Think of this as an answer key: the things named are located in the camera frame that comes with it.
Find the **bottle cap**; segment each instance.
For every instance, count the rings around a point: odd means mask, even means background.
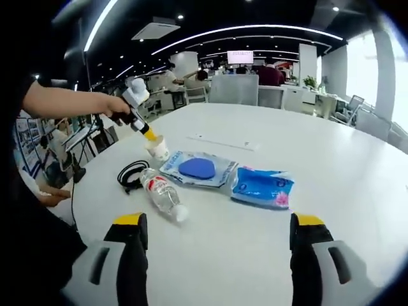
[[[183,222],[189,216],[189,211],[184,205],[176,205],[173,207],[173,216],[177,222]]]

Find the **window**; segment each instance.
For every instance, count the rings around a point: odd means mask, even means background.
[[[375,106],[377,86],[377,49],[374,35],[369,31],[348,41],[346,94],[360,96],[367,104]]]
[[[395,33],[388,31],[395,61],[395,99],[392,121],[408,131],[408,60]]]

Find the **person in red shirt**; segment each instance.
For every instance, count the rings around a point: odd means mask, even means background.
[[[283,74],[275,68],[271,58],[265,59],[266,66],[260,67],[258,71],[259,84],[266,86],[281,86],[285,84],[285,78]]]

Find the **blue sponge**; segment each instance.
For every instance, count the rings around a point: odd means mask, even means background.
[[[200,180],[209,180],[215,177],[214,163],[204,158],[192,158],[178,166],[178,171],[187,176]]]

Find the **gray chair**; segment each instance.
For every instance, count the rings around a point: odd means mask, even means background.
[[[205,87],[186,89],[187,105],[190,103],[208,103],[208,94]]]
[[[211,81],[210,103],[258,105],[257,75],[215,75]]]
[[[391,123],[364,109],[358,110],[356,129],[387,142]]]
[[[264,85],[260,85],[258,88],[258,106],[277,108],[278,110],[282,108],[286,88]]]
[[[282,109],[291,112],[303,112],[303,93],[301,88],[294,89],[288,87],[282,99]]]
[[[387,142],[408,154],[408,134],[395,122],[393,122],[391,125]]]
[[[358,110],[363,105],[363,102],[363,98],[354,95],[350,103],[344,108],[343,113],[336,112],[334,116],[330,117],[330,120],[347,126],[353,126],[356,122],[354,118],[357,116]]]

